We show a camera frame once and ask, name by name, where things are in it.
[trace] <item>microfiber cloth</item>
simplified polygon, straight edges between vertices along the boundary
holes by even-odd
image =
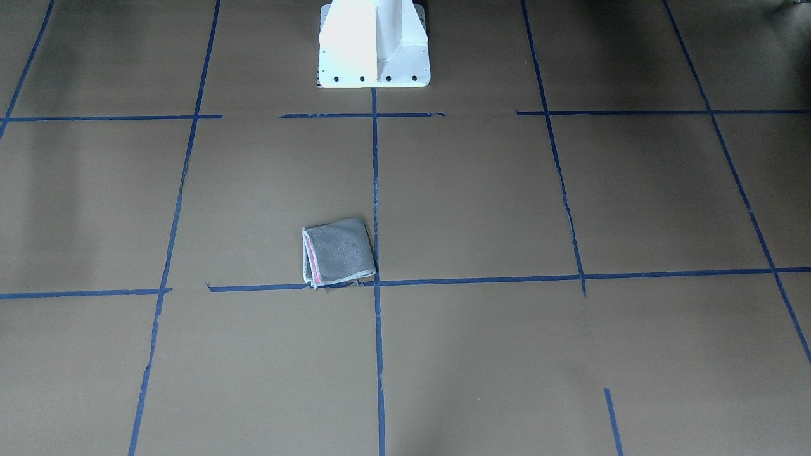
[[[302,229],[304,282],[314,288],[375,275],[366,226],[358,218]]]

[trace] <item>blue tape line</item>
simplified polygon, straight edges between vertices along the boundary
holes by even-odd
[[[713,110],[713,114],[811,114],[811,110]]]
[[[383,395],[383,324],[380,319],[380,224],[378,208],[380,205],[377,174],[377,90],[371,90],[371,168],[372,198],[375,204],[375,351],[377,356],[377,445],[378,455],[386,456],[386,406]]]
[[[535,52],[535,39],[532,37],[532,27],[530,26],[530,16],[526,12],[526,0],[521,0],[521,11],[524,13],[524,25],[526,26],[526,37],[530,42],[530,52],[532,53],[532,61],[535,65],[535,77],[538,79],[538,91],[541,94],[541,104],[543,105],[544,118],[547,121],[547,130],[549,132],[549,142],[552,147],[552,156],[555,159],[555,168],[560,178],[560,193],[563,196],[563,206],[566,208],[566,217],[569,218],[569,230],[572,232],[572,247],[574,249],[574,259],[577,262],[577,272],[580,274],[580,283],[583,289],[583,295],[586,295],[586,278],[583,277],[583,263],[580,258],[580,248],[577,245],[577,234],[574,230],[574,220],[572,219],[572,210],[569,207],[569,197],[566,194],[566,184],[563,179],[563,170],[560,167],[560,158],[557,152],[557,143],[555,142],[555,132],[552,129],[552,119],[549,115],[549,105],[547,104],[547,94],[543,90],[543,78],[541,77],[541,66],[538,63],[538,55]]]
[[[609,111],[551,111],[549,115],[706,115],[703,110],[609,110]]]
[[[157,295],[157,304],[155,306],[155,318],[152,321],[152,341],[149,347],[149,361],[147,367],[144,369],[144,376],[141,379],[141,392],[138,397],[138,407],[135,411],[135,422],[132,424],[132,435],[130,438],[129,456],[135,456],[135,447],[138,445],[138,434],[141,427],[141,419],[144,416],[144,403],[146,401],[147,389],[149,387],[149,376],[152,373],[152,360],[155,357],[155,344],[157,342],[158,331],[158,318],[161,316],[163,310],[163,302],[166,291],[166,284],[169,281],[169,268],[172,264],[172,254],[174,251],[174,240],[178,234],[178,222],[180,220],[180,209],[183,202],[183,186],[186,183],[186,175],[189,170],[189,160],[191,158],[191,150],[195,143],[195,134],[197,132],[197,121],[200,118],[200,106],[203,103],[203,91],[205,90],[206,75],[208,74],[208,63],[211,60],[212,47],[214,46],[214,35],[217,31],[217,18],[220,15],[221,0],[217,0],[214,7],[214,18],[211,23],[211,32],[208,35],[208,48],[206,49],[205,61],[203,63],[203,71],[200,75],[200,87],[197,91],[197,102],[195,104],[195,114],[191,120],[191,130],[189,132],[189,142],[186,147],[186,159],[183,162],[183,172],[180,178],[180,186],[178,189],[178,198],[174,206],[174,218],[172,220],[172,230],[169,234],[169,245],[166,248],[166,263],[161,276],[161,288]]]
[[[611,400],[611,390],[603,388],[606,395],[606,406],[608,407],[608,416],[611,418],[611,430],[614,432],[614,445],[616,446],[617,456],[624,456],[622,452],[622,440],[620,439],[620,428],[616,425],[616,414],[614,413],[614,401]]]
[[[744,274],[771,274],[771,269],[710,269],[698,271],[659,271],[652,273],[605,273],[586,274],[586,278],[589,280],[605,280],[617,278],[733,276]]]
[[[707,97],[706,92],[704,91],[704,86],[702,85],[701,80],[698,78],[698,71],[696,71],[695,65],[693,65],[693,60],[690,58],[690,54],[687,50],[687,45],[684,43],[684,39],[681,36],[681,32],[679,31],[679,25],[676,23],[676,17],[673,15],[673,11],[670,9],[670,5],[667,3],[667,0],[662,0],[664,3],[664,7],[667,10],[667,15],[670,17],[670,22],[673,25],[673,30],[676,32],[676,37],[679,40],[679,45],[681,46],[682,52],[684,52],[684,58],[687,60],[687,63],[690,66],[690,71],[693,73],[693,78],[696,80],[696,85],[698,86],[698,92],[702,95],[702,99],[704,100],[704,105],[706,107],[707,112],[710,114],[710,119],[712,120],[713,128],[715,129],[715,134],[718,136],[718,141],[721,144],[721,149],[723,150],[723,155],[727,158],[727,164],[729,165],[729,170],[732,172],[732,177],[735,179],[735,185],[738,186],[738,192],[740,193],[740,197],[744,201],[744,205],[746,206],[746,210],[749,211],[749,219],[752,221],[752,226],[755,229],[755,233],[757,233],[757,239],[760,241],[761,248],[763,249],[763,254],[766,255],[766,260],[769,263],[769,267],[771,272],[775,276],[775,282],[777,283],[777,287],[780,290],[781,296],[783,296],[783,303],[786,306],[786,310],[788,311],[788,315],[792,319],[792,323],[794,324],[794,330],[797,333],[797,337],[800,339],[800,344],[803,346],[803,351],[805,352],[805,358],[811,364],[811,349],[809,349],[808,341],[805,339],[805,335],[803,334],[803,330],[800,327],[800,322],[797,320],[796,314],[794,313],[794,308],[792,307],[792,303],[788,299],[788,295],[783,288],[783,282],[780,280],[780,274],[777,268],[775,267],[775,262],[772,259],[771,253],[769,252],[768,246],[766,246],[766,240],[763,237],[763,233],[761,232],[760,226],[757,223],[757,218],[755,217],[755,212],[752,210],[752,205],[749,203],[749,198],[746,196],[746,191],[744,190],[744,186],[740,181],[740,177],[738,176],[738,172],[735,168],[735,164],[732,162],[732,155],[729,153],[729,149],[727,148],[727,142],[723,139],[723,134],[721,133],[721,128],[718,125],[718,121],[715,119],[715,115],[713,114],[712,107],[710,107],[710,99]]]
[[[777,268],[780,273],[811,273],[811,266],[794,268]],[[768,268],[752,269],[700,269],[693,271],[654,271],[638,273],[598,273],[583,274],[586,280],[612,280],[626,278],[656,278],[656,277],[708,277],[708,276],[734,276],[746,274],[772,274]],[[461,285],[468,283],[519,283],[519,282],[564,282],[580,280],[579,274],[559,274],[545,276],[508,276],[508,277],[456,277],[456,278],[422,278],[405,280],[381,280],[380,286],[418,286],[418,285]],[[330,288],[346,288],[354,282],[337,283]],[[360,286],[373,286],[374,282],[360,282]],[[278,285],[243,285],[243,286],[210,286],[212,293],[229,293],[239,291],[273,291],[273,290],[301,290],[309,288],[305,283],[287,283]]]
[[[89,296],[124,296],[124,295],[157,295],[157,288],[138,290],[85,290],[85,291],[40,291],[32,293],[0,293],[0,299],[37,299],[37,298],[80,298]]]
[[[444,117],[445,113],[378,113],[375,114],[378,118],[381,117]]]
[[[549,275],[549,276],[516,276],[516,277],[464,277],[464,278],[426,278],[412,280],[385,280],[381,286],[413,286],[413,285],[459,285],[466,283],[518,283],[518,282],[560,282],[580,280],[579,274]]]
[[[811,110],[713,110],[712,114],[811,114]],[[543,111],[516,111],[519,116],[546,115]],[[559,115],[707,115],[707,110],[591,110],[591,111],[549,111],[551,116]]]
[[[779,273],[811,273],[811,267],[777,268]]]
[[[42,20],[40,32],[37,33],[36,35],[36,41],[34,41],[34,46],[31,48],[31,53],[28,55],[28,60],[25,62],[25,67],[23,67],[23,74],[20,75],[19,81],[17,81],[17,87],[14,90],[14,95],[11,97],[11,102],[8,104],[8,110],[6,110],[6,115],[3,117],[2,123],[0,123],[0,138],[2,138],[3,133],[6,132],[6,125],[8,125],[11,113],[14,111],[14,107],[17,105],[19,93],[23,90],[25,77],[28,76],[28,70],[31,69],[31,63],[34,61],[36,51],[40,49],[42,36],[45,34],[45,28],[48,27],[48,21],[50,20],[51,11],[54,10],[54,2],[55,0],[50,0],[50,2],[48,3],[48,9],[45,11],[45,18]]]
[[[96,121],[96,120],[192,120],[195,116],[189,115],[90,115],[73,117],[12,117],[9,122],[45,122],[45,121]],[[203,114],[197,118],[222,118],[222,114]]]
[[[346,288],[354,286],[358,283],[360,286],[371,286],[374,282],[345,282],[333,283],[332,285],[320,286],[320,288]],[[210,286],[206,284],[208,291],[212,293],[231,293],[239,291],[276,291],[276,290],[303,290],[305,288],[311,290],[310,286],[306,283],[281,283],[274,285],[237,285],[237,286]]]
[[[279,118],[381,118],[381,117],[444,117],[445,113],[325,113],[284,114]]]
[[[369,113],[284,114],[279,118],[370,118]]]

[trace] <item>gray towel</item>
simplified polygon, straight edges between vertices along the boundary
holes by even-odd
[[[314,288],[375,275],[366,226],[357,218],[302,229],[304,282]]]

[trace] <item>blue tape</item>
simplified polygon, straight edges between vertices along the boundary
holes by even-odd
[[[383,324],[380,319],[380,224],[378,208],[380,194],[378,192],[377,173],[377,90],[371,90],[371,168],[372,168],[372,199],[375,206],[374,221],[374,256],[375,256],[375,352],[377,356],[377,445],[378,455],[386,456],[386,407],[383,395]]]
[[[572,219],[572,210],[569,207],[569,197],[566,195],[566,183],[563,179],[563,170],[560,167],[560,157],[558,157],[557,143],[555,142],[555,132],[552,129],[552,119],[549,115],[549,105],[547,104],[547,95],[543,90],[543,78],[541,77],[541,66],[538,63],[538,54],[535,52],[535,40],[532,37],[532,27],[530,26],[530,16],[526,12],[526,0],[521,0],[521,11],[524,13],[524,25],[526,26],[526,37],[530,42],[530,52],[532,53],[532,62],[535,65],[535,78],[538,80],[538,91],[541,94],[541,104],[543,105],[544,118],[547,121],[547,131],[549,132],[549,142],[552,147],[552,156],[555,159],[555,168],[560,178],[560,193],[563,196],[563,206],[566,208],[566,217],[569,218],[569,230],[572,233],[572,247],[574,249],[574,260],[577,262],[577,272],[580,274],[580,283],[583,289],[583,295],[586,295],[586,278],[583,277],[583,263],[580,258],[580,248],[577,245],[577,234],[574,230],[574,220]]]
[[[99,120],[192,120],[193,114],[189,115],[91,115],[75,117],[12,117],[9,122],[46,122],[46,121],[99,121]],[[222,118],[222,114],[203,114],[197,118]]]
[[[713,110],[713,114],[811,114],[811,110]]]
[[[124,295],[157,295],[157,288],[138,290],[85,290],[85,291],[40,291],[32,293],[0,293],[0,299],[37,299],[37,298],[80,298],[90,296],[124,296]]]
[[[445,113],[326,113],[284,114],[279,118],[381,118],[381,117],[444,117]]]
[[[605,280],[617,278],[652,278],[652,277],[705,277],[705,276],[732,276],[743,274],[771,274],[771,269],[709,269],[698,271],[659,271],[652,273],[605,273],[586,274],[589,280]]]
[[[740,193],[740,197],[743,199],[744,205],[746,206],[746,209],[749,211],[749,220],[752,221],[752,226],[755,229],[755,233],[757,233],[757,240],[760,241],[761,248],[763,249],[763,254],[766,255],[766,261],[769,263],[770,271],[775,276],[775,282],[777,283],[777,287],[780,290],[781,296],[783,297],[783,304],[785,304],[786,306],[788,315],[791,317],[792,323],[794,324],[794,330],[797,333],[797,337],[800,339],[800,344],[803,346],[805,358],[811,364],[811,349],[809,349],[809,344],[805,339],[805,335],[803,334],[802,328],[800,327],[800,322],[797,320],[796,314],[794,313],[792,303],[789,301],[788,295],[786,294],[786,291],[783,288],[783,282],[780,280],[780,273],[775,267],[775,262],[772,259],[768,246],[766,245],[766,240],[763,237],[760,225],[758,225],[757,223],[755,212],[752,210],[752,205],[749,203],[749,198],[746,196],[746,191],[744,190],[744,186],[740,181],[738,171],[735,168],[735,164],[732,162],[732,155],[729,153],[727,142],[724,140],[723,134],[721,133],[721,128],[718,125],[718,121],[715,119],[715,114],[713,113],[712,107],[710,106],[710,99],[707,97],[706,92],[704,91],[704,86],[702,85],[702,82],[698,77],[698,71],[696,71],[696,67],[695,65],[693,65],[693,60],[690,58],[690,54],[687,50],[687,45],[684,43],[684,39],[681,36],[681,32],[679,31],[679,25],[676,23],[676,17],[673,15],[673,11],[671,11],[670,5],[667,3],[667,0],[662,1],[664,3],[665,10],[667,10],[667,15],[670,18],[670,22],[673,25],[673,30],[676,32],[676,37],[678,38],[679,45],[681,46],[681,50],[684,53],[684,58],[687,60],[687,63],[690,66],[690,71],[693,73],[693,78],[696,80],[698,92],[702,95],[702,99],[704,100],[706,110],[710,114],[710,119],[712,120],[712,125],[713,128],[715,129],[715,134],[718,136],[718,141],[721,144],[723,155],[727,158],[729,170],[732,172],[732,177],[735,179],[735,185],[738,186],[738,192]]]
[[[31,53],[28,55],[28,60],[25,62],[25,67],[23,67],[23,74],[19,76],[17,87],[14,89],[14,95],[11,97],[11,102],[8,104],[6,115],[3,117],[2,123],[0,123],[0,138],[2,138],[3,133],[6,132],[6,125],[8,125],[11,113],[14,112],[14,107],[17,105],[17,99],[19,98],[19,93],[23,90],[23,84],[25,83],[26,76],[28,76],[28,71],[31,69],[31,63],[34,61],[34,56],[36,55],[37,50],[40,49],[42,36],[45,34],[45,29],[48,27],[51,11],[54,10],[54,2],[55,0],[50,0],[48,3],[48,9],[45,11],[45,18],[42,20],[40,32],[36,35],[34,46],[31,48]]]
[[[712,114],[811,114],[811,110],[712,110]],[[546,115],[543,111],[515,111],[519,116]],[[591,110],[591,111],[549,111],[551,116],[559,115],[708,115],[707,110]]]
[[[551,111],[549,115],[706,115],[704,110]]]
[[[372,286],[374,282],[345,282],[333,283],[332,285],[324,285],[320,288],[346,288],[355,284],[360,286]],[[311,290],[310,286],[306,283],[281,283],[276,285],[237,285],[237,286],[210,286],[206,284],[208,290],[212,293],[232,293],[240,291],[277,291],[277,290],[303,290],[307,288]]]
[[[426,278],[413,280],[385,280],[381,286],[414,286],[414,285],[459,285],[466,283],[519,283],[519,282],[560,282],[580,280],[579,274],[549,276],[516,276],[516,277],[464,277],[464,278]]]
[[[191,150],[195,143],[195,134],[197,132],[197,121],[200,119],[200,106],[203,103],[203,92],[205,90],[206,75],[208,74],[208,64],[211,61],[212,47],[214,46],[214,35],[217,31],[217,18],[220,15],[221,0],[217,0],[214,7],[214,18],[211,23],[211,32],[208,35],[208,48],[206,49],[205,61],[203,63],[203,71],[200,75],[200,87],[197,91],[197,102],[195,104],[195,114],[191,120],[191,130],[189,131],[189,142],[186,147],[186,159],[183,162],[183,172],[180,178],[180,186],[178,189],[178,198],[174,206],[174,218],[172,220],[172,230],[169,234],[169,245],[166,248],[166,263],[161,275],[161,288],[157,295],[157,304],[155,306],[155,318],[152,321],[152,341],[149,348],[149,361],[147,367],[144,369],[144,376],[141,379],[141,392],[138,397],[138,407],[135,410],[135,421],[132,424],[132,435],[130,437],[129,456],[135,456],[135,447],[138,445],[138,434],[141,427],[141,419],[144,416],[144,403],[146,401],[147,389],[149,387],[149,377],[152,373],[152,361],[155,357],[155,344],[157,342],[158,332],[158,318],[161,316],[163,310],[163,302],[165,297],[166,285],[169,281],[169,269],[172,264],[172,254],[174,252],[174,241],[178,234],[178,222],[180,220],[180,209],[183,203],[183,186],[186,183],[186,175],[189,170],[189,160],[191,159]]]
[[[811,273],[811,267],[777,268],[779,273]]]
[[[606,406],[608,407],[608,417],[611,419],[611,430],[614,432],[614,446],[616,446],[617,456],[624,456],[622,452],[622,440],[620,439],[620,428],[616,425],[616,414],[614,413],[614,401],[611,399],[611,390],[603,388],[606,395]]]
[[[811,266],[794,268],[777,268],[780,273],[811,273]],[[586,280],[612,280],[626,278],[656,278],[656,277],[708,277],[708,276],[734,276],[746,274],[772,274],[769,268],[753,269],[703,269],[693,271],[654,271],[638,273],[599,273],[583,274]],[[564,282],[580,280],[580,274],[559,274],[545,276],[508,276],[508,277],[457,277],[457,278],[422,278],[405,280],[380,280],[380,286],[419,286],[419,285],[461,285],[468,283],[520,283],[520,282]],[[330,288],[346,288],[354,282],[337,283]],[[360,282],[360,286],[373,286],[374,282]],[[209,286],[212,293],[230,293],[239,291],[274,291],[274,290],[301,290],[309,288],[304,283],[289,283],[278,285],[243,285],[243,286]]]

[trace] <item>white metal pedestal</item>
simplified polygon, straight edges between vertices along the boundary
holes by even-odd
[[[411,0],[333,0],[321,8],[324,88],[424,87],[431,80],[425,11]]]

